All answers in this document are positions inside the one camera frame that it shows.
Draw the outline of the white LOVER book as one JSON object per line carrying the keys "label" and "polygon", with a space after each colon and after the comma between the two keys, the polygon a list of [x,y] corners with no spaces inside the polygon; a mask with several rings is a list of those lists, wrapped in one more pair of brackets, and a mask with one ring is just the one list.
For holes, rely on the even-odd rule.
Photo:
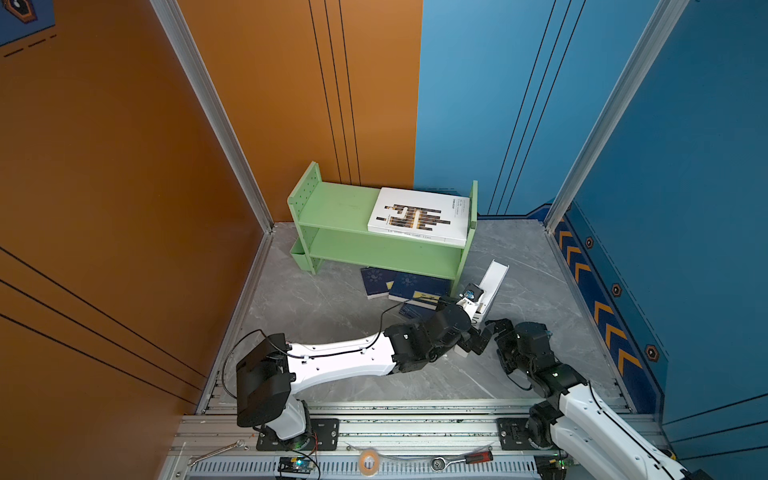
{"label": "white LOVER book", "polygon": [[[463,333],[462,336],[467,335],[469,332],[482,333],[486,317],[491,310],[492,304],[500,290],[501,285],[503,284],[507,271],[507,265],[501,264],[497,261],[491,262],[480,283],[476,284],[485,291],[481,300],[482,304],[476,314],[473,317],[470,317],[470,328],[466,333]],[[469,354],[464,352],[458,346],[458,343],[454,347],[454,350],[463,357],[466,357]]]}

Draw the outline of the white book with brown pattern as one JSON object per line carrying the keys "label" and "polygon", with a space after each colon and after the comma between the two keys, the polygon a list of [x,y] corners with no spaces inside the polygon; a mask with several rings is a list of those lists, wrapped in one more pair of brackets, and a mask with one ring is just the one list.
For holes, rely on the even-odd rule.
{"label": "white book with brown pattern", "polygon": [[369,232],[464,248],[470,206],[468,197],[384,187],[367,227]]}

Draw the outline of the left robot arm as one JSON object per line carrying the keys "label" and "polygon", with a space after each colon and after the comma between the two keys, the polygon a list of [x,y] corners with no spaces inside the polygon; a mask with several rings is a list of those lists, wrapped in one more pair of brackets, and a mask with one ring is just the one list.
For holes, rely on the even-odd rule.
{"label": "left robot arm", "polygon": [[309,408],[297,394],[348,378],[410,373],[454,347],[480,355],[492,336],[472,323],[476,305],[466,299],[438,307],[417,323],[381,327],[357,340],[307,345],[283,333],[266,336],[236,365],[236,424],[284,447],[315,440]]}

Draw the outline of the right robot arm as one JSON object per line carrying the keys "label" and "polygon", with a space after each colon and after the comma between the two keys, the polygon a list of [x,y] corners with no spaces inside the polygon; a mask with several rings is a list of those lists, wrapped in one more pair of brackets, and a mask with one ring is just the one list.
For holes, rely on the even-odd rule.
{"label": "right robot arm", "polygon": [[561,362],[550,346],[546,325],[491,320],[502,368],[520,371],[543,398],[529,410],[531,445],[557,448],[596,479],[708,479],[689,470],[640,435],[596,393],[590,381]]}

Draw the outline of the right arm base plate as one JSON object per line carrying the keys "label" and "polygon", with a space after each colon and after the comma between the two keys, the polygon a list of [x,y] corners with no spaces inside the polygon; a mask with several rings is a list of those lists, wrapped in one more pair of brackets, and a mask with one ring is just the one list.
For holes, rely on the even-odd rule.
{"label": "right arm base plate", "polygon": [[565,450],[566,446],[585,444],[577,433],[565,429],[564,422],[540,418],[503,417],[496,420],[498,439],[503,451],[529,451],[534,454]]}

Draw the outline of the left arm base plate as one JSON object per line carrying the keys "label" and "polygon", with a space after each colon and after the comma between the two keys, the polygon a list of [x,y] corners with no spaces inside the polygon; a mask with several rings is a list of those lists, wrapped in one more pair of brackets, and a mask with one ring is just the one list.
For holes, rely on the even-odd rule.
{"label": "left arm base plate", "polygon": [[299,436],[280,440],[275,431],[267,426],[260,428],[256,449],[258,451],[335,451],[339,439],[338,418],[311,418],[308,430]]}

